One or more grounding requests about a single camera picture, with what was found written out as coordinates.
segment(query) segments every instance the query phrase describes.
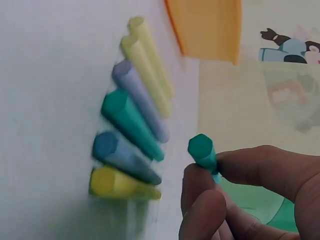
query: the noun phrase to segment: white surface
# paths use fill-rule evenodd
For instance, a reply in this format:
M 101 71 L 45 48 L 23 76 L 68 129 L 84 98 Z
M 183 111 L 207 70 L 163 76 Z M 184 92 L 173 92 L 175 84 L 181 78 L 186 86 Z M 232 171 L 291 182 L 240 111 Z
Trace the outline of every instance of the white surface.
M 126 238 L 127 204 L 88 198 L 88 182 L 94 136 L 109 128 L 101 103 L 136 15 L 147 17 L 177 92 L 163 197 L 144 235 L 177 239 L 199 70 L 180 57 L 163 0 L 0 1 L 0 239 Z

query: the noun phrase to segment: printed cartoon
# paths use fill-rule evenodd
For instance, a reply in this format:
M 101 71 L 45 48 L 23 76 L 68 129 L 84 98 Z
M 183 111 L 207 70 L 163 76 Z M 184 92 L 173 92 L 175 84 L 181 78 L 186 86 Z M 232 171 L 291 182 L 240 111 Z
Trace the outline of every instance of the printed cartoon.
M 269 102 L 282 122 L 308 132 L 313 126 L 320 126 L 319 84 L 310 73 L 286 70 L 264 69 Z
M 320 43 L 303 37 L 302 29 L 298 28 L 298 30 L 300 34 L 296 34 L 293 38 L 279 35 L 271 28 L 261 31 L 263 39 L 274 42 L 279 48 L 261 48 L 259 60 L 262 62 L 320 64 Z

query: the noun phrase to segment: orange object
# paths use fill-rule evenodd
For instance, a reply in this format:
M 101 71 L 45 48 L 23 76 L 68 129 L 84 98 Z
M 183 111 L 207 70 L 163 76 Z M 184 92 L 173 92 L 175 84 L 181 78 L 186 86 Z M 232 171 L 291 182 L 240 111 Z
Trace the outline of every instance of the orange object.
M 165 0 L 181 53 L 238 63 L 241 0 Z

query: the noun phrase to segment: chalk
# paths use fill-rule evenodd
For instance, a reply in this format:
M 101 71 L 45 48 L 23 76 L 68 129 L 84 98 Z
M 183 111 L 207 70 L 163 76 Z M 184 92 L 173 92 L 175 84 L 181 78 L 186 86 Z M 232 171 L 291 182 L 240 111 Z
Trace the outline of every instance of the chalk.
M 130 19 L 128 27 L 131 33 L 136 34 L 141 41 L 163 91 L 168 98 L 173 98 L 175 96 L 174 87 L 169 80 L 165 64 L 160 58 L 157 44 L 151 34 L 147 21 L 144 17 L 136 16 Z
M 109 166 L 93 169 L 89 193 L 95 197 L 125 200 L 158 200 L 161 192 Z
M 121 40 L 121 47 L 126 57 L 135 66 L 161 117 L 169 118 L 172 114 L 170 100 L 162 90 L 155 69 L 138 36 L 136 34 L 124 36 Z
M 118 88 L 105 96 L 101 113 L 147 157 L 159 162 L 165 158 L 157 140 L 123 89 Z
M 136 68 L 128 59 L 116 64 L 112 71 L 112 78 L 118 87 L 126 90 L 136 108 L 144 118 L 153 135 L 161 142 L 169 141 L 169 130 L 161 119 L 146 87 L 137 73 Z
M 115 131 L 106 131 L 95 137 L 92 155 L 98 161 L 146 184 L 161 184 L 161 178 L 150 167 L 150 163 Z
M 188 152 L 194 161 L 201 167 L 207 169 L 216 183 L 221 182 L 221 175 L 218 172 L 216 151 L 212 140 L 200 133 L 189 140 Z

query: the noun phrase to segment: green chalk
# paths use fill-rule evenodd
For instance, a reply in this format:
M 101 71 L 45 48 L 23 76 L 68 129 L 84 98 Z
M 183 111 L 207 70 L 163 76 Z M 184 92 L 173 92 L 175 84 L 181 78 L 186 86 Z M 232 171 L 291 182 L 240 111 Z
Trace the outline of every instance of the green chalk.
M 117 89 L 107 94 L 101 113 L 147 157 L 159 162 L 165 158 L 151 130 L 124 90 Z
M 198 165 L 207 169 L 212 174 L 213 179 L 217 183 L 221 182 L 221 175 L 217 169 L 218 163 L 214 143 L 209 137 L 200 133 L 191 138 L 189 140 L 188 152 Z

